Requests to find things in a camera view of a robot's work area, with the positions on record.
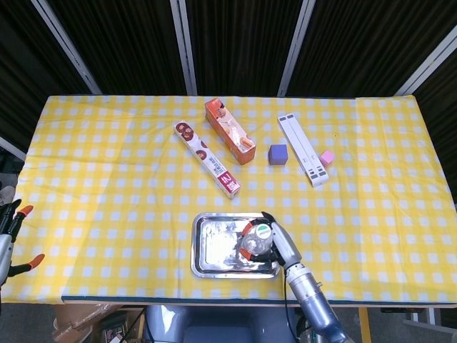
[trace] silver tray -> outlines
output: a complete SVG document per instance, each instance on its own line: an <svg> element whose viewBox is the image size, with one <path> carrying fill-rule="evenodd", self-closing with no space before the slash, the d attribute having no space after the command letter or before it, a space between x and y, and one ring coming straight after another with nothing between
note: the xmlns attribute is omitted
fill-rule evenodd
<svg viewBox="0 0 457 343"><path fill-rule="evenodd" d="M277 262L250 262L238 251L244 227L260 213L200 213L193 224L191 268L198 277L265 279L275 277Z"/></svg>

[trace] yellow checkered tablecloth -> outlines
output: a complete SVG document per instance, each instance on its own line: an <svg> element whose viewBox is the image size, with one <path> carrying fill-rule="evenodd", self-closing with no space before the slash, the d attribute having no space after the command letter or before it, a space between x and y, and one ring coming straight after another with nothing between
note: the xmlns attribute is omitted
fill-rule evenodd
<svg viewBox="0 0 457 343"><path fill-rule="evenodd" d="M245 166L206 121L207 100L50 97L19 177L17 197L35 210L13 262L46 258L8 280L4 301L278 301L282 276L199 279L190 269L199 212L266 210L289 231L329 299L457 302L456 210L412 96L223 98L257 143ZM290 147L286 166L268 165L270 144L286 143L277 117L289 112L317 152L336 154L320 187L311 187ZM173 133L180 119L240 181L234 200Z"/></svg>

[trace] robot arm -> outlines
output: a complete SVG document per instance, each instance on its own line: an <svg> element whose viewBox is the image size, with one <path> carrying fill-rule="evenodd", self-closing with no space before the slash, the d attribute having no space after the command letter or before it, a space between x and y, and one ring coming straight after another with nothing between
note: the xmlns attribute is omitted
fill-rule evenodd
<svg viewBox="0 0 457 343"><path fill-rule="evenodd" d="M321 291L309 268L301 263L301 255L286 230L270 214L262 212L273 234L271 250L286 272L286 281L295 294L309 324L329 343L353 343Z"/></svg>

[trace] purple cube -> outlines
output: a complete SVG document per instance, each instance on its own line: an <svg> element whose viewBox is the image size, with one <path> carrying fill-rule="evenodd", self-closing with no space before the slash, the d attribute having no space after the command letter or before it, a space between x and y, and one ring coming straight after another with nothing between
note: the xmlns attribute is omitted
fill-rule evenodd
<svg viewBox="0 0 457 343"><path fill-rule="evenodd" d="M283 166L287 162L287 146L285 144L273 144L268 151L268 161L272 165Z"/></svg>

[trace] pink cube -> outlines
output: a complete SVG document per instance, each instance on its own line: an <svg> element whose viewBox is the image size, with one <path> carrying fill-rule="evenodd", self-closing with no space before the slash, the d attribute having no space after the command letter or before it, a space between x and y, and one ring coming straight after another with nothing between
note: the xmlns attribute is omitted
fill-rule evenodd
<svg viewBox="0 0 457 343"><path fill-rule="evenodd" d="M327 150L319 157L319 159L321 160L323 166L328 166L335 159L335 155L333 152Z"/></svg>

